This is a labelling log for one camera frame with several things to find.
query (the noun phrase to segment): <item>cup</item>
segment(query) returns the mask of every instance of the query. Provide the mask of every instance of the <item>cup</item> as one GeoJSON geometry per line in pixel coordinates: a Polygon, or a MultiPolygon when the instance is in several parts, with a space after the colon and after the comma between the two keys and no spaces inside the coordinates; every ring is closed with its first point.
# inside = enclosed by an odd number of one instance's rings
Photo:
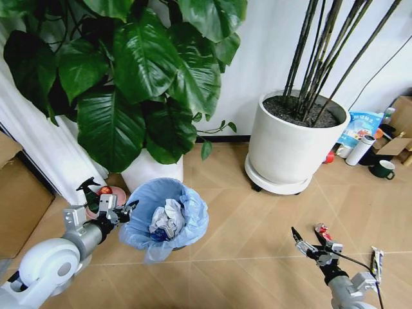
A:
{"type": "Polygon", "coordinates": [[[340,145],[336,150],[336,155],[340,156],[342,159],[346,159],[352,152],[353,148],[347,145],[340,145]]]}
{"type": "Polygon", "coordinates": [[[369,167],[369,170],[372,174],[379,178],[386,178],[389,180],[394,179],[395,172],[395,165],[389,161],[381,160],[376,163],[374,166],[369,167]]]}

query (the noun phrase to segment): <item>power cord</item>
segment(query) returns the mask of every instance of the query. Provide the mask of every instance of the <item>power cord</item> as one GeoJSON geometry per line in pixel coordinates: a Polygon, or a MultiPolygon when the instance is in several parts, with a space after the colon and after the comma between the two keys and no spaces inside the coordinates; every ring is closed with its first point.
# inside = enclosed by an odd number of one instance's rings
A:
{"type": "MultiPolygon", "coordinates": [[[[333,252],[333,253],[336,254],[337,256],[340,256],[341,258],[347,259],[348,261],[351,261],[351,262],[354,262],[354,263],[356,263],[356,264],[358,264],[358,265],[360,265],[360,266],[363,266],[363,267],[366,268],[366,269],[370,272],[370,274],[376,279],[376,276],[375,276],[375,274],[372,272],[372,269],[371,269],[369,266],[365,265],[364,263],[362,263],[362,262],[360,262],[360,261],[357,261],[356,259],[352,259],[351,257],[344,256],[343,254],[336,253],[336,252],[334,252],[334,251],[330,251],[330,252],[333,252]]],[[[381,294],[380,294],[380,288],[379,288],[379,283],[378,283],[378,281],[376,281],[375,284],[376,284],[376,289],[377,289],[377,292],[378,292],[380,307],[381,307],[382,309],[384,309],[384,303],[383,303],[383,300],[382,300],[382,296],[381,296],[381,294]]]]}
{"type": "Polygon", "coordinates": [[[376,72],[374,74],[374,76],[371,77],[371,79],[365,84],[365,86],[362,88],[362,90],[360,91],[360,93],[358,94],[358,96],[356,97],[356,99],[353,101],[352,105],[349,107],[349,110],[352,109],[352,107],[355,105],[355,103],[358,101],[358,98],[361,96],[361,94],[363,93],[363,91],[365,90],[365,88],[369,85],[369,83],[376,77],[376,75],[378,75],[380,73],[380,71],[383,70],[383,68],[385,68],[385,66],[391,62],[391,60],[393,58],[395,58],[395,56],[403,49],[403,47],[405,47],[405,45],[412,39],[412,35],[406,40],[406,42],[396,51],[396,53],[394,53],[392,55],[392,57],[390,57],[388,59],[388,61],[385,62],[385,64],[378,70],[378,72],[376,72]]]}

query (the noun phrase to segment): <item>trash bag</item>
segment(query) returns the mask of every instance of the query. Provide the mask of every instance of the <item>trash bag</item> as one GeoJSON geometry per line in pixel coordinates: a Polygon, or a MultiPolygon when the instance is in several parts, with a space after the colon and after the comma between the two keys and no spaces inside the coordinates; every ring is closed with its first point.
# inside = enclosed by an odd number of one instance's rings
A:
{"type": "Polygon", "coordinates": [[[139,202],[132,212],[130,222],[121,227],[119,238],[126,245],[138,250],[146,250],[144,263],[164,261],[173,249],[191,245],[206,233],[209,225],[206,203],[195,190],[186,187],[178,180],[172,178],[151,180],[137,188],[127,204],[137,200],[139,202]],[[151,238],[149,226],[156,208],[164,206],[168,198],[183,204],[185,226],[172,240],[155,242],[151,238]]]}

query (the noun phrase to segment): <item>soil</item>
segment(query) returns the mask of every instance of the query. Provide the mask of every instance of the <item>soil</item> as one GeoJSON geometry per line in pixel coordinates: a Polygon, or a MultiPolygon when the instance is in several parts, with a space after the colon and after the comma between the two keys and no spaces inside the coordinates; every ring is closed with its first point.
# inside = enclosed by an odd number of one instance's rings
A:
{"type": "MultiPolygon", "coordinates": [[[[288,104],[284,103],[283,96],[277,95],[267,98],[263,101],[265,109],[277,118],[287,121],[291,124],[296,124],[302,127],[311,127],[315,122],[318,114],[321,112],[322,106],[315,104],[310,110],[308,120],[303,122],[294,113],[294,107],[297,104],[297,97],[289,97],[288,104]]],[[[326,110],[322,117],[317,121],[314,127],[335,127],[341,124],[335,116],[326,110]]]]}

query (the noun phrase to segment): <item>white planter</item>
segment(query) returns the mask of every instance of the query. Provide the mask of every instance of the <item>white planter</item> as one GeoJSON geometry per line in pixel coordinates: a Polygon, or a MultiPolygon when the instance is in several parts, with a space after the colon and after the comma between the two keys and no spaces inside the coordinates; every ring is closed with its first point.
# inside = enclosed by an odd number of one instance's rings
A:
{"type": "MultiPolygon", "coordinates": [[[[326,155],[350,121],[349,113],[332,102],[329,110],[341,124],[329,128],[302,127],[271,115],[263,101],[282,91],[271,92],[259,100],[245,169],[252,181],[274,193],[295,194],[304,190],[326,155]]],[[[318,104],[326,98],[319,96],[318,104]]]]}
{"type": "Polygon", "coordinates": [[[183,181],[183,156],[176,164],[160,164],[150,155],[146,148],[132,164],[122,172],[124,182],[133,192],[137,187],[155,178],[175,178],[183,181]]]}

